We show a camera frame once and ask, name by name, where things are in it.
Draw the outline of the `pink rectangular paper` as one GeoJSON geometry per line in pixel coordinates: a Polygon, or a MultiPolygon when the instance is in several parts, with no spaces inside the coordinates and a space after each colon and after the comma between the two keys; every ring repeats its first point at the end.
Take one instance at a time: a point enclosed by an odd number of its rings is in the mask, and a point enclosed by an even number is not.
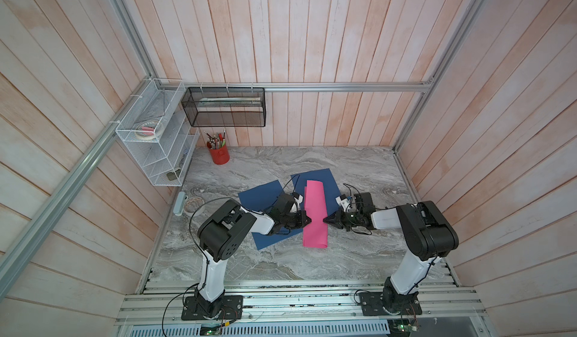
{"type": "Polygon", "coordinates": [[[328,216],[325,191],[322,182],[308,180],[305,186],[304,210],[312,223],[304,228],[303,246],[305,248],[328,247],[328,225],[323,219],[328,216]]]}

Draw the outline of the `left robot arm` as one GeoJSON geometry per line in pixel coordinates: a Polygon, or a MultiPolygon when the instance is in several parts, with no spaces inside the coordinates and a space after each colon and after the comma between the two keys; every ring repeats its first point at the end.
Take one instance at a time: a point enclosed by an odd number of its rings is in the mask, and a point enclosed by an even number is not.
{"type": "Polygon", "coordinates": [[[228,259],[246,236],[258,233],[274,236],[302,229],[312,221],[300,208],[304,197],[296,192],[282,193],[264,212],[247,209],[236,200],[225,202],[198,229],[199,248],[204,254],[198,298],[213,305],[225,292],[224,278],[228,259]]]}

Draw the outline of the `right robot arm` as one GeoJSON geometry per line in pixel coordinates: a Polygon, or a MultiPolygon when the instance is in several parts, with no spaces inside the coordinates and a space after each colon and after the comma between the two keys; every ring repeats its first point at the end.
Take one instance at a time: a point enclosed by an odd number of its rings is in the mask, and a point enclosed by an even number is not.
{"type": "Polygon", "coordinates": [[[324,219],[341,230],[367,231],[400,229],[408,251],[400,266],[383,287],[383,308],[389,313],[416,301],[417,287],[432,266],[455,250],[458,234],[432,201],[377,208],[369,193],[336,198],[339,209],[324,219]]]}

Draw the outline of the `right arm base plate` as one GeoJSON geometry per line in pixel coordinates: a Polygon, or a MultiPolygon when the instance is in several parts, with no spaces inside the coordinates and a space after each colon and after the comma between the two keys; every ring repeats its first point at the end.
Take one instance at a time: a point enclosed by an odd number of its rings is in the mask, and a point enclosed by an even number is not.
{"type": "Polygon", "coordinates": [[[357,294],[363,316],[409,316],[421,315],[422,307],[417,299],[418,294],[399,295],[394,291],[360,292],[357,294]]]}

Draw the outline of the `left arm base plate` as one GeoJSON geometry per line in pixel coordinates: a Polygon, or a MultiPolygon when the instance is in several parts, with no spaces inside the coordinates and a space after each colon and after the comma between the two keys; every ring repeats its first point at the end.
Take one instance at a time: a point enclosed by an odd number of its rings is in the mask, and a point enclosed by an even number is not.
{"type": "Polygon", "coordinates": [[[213,302],[208,302],[203,296],[188,296],[181,314],[185,321],[231,320],[242,318],[242,296],[220,296],[213,302]]]}

